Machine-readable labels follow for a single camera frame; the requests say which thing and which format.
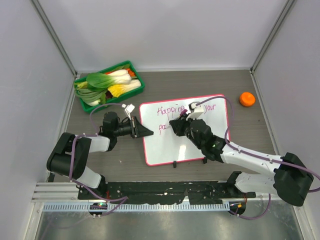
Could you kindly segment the purple capped marker pen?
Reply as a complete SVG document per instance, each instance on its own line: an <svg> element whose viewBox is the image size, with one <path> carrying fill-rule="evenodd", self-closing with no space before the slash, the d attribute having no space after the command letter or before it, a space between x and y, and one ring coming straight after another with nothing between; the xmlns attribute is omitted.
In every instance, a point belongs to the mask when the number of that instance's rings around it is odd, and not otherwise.
<svg viewBox="0 0 320 240"><path fill-rule="evenodd" d="M187 110L186 110L186 109L183 109L183 110L180 112L179 116L182 115L182 114L187 114ZM186 123L187 123L186 120L180 121L179 129L182 129L182 128L185 126Z"/></svg>

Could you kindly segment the pink framed whiteboard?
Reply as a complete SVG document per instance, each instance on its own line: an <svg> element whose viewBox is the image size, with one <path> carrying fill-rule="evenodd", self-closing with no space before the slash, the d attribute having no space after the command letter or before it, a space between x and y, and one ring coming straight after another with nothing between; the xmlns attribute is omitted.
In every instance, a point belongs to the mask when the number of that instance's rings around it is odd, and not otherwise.
<svg viewBox="0 0 320 240"><path fill-rule="evenodd" d="M148 166L194 161L204 157L187 137L175 135L169 121L179 117L183 110L188 110L189 104L211 97L212 95L204 95L145 102L139 106L141 124L153 131L153 135L142 139ZM213 134L223 138L229 125L227 101L222 94L217 94L216 97L217 99L203 104L204 113L199 118L210 126Z"/></svg>

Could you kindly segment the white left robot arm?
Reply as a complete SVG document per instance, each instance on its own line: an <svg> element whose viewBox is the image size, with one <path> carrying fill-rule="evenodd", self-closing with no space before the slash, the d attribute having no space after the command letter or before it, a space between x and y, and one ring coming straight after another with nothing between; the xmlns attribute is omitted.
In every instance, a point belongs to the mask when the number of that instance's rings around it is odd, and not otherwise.
<svg viewBox="0 0 320 240"><path fill-rule="evenodd" d="M100 200L107 192L105 178L87 166L89 154L113 150L121 136L138 139L153 134L154 132L143 126L135 116L120 120L116 112L109 111L104 114L96 135L79 136L64 132L51 152L46 168L52 173L70 177L72 181L89 187L89 194Z"/></svg>

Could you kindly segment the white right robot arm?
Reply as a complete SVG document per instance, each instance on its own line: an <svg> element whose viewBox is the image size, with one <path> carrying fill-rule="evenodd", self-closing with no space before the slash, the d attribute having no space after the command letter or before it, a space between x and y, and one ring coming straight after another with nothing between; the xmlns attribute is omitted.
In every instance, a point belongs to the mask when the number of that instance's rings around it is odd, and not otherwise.
<svg viewBox="0 0 320 240"><path fill-rule="evenodd" d="M284 156L269 155L236 146L228 139L214 135L204 120L187 118L186 114L170 120L169 124L175 135L187 137L205 159L255 172L233 173L225 186L230 197L259 192L277 195L296 207L303 206L314 177L297 155L290 152Z"/></svg>

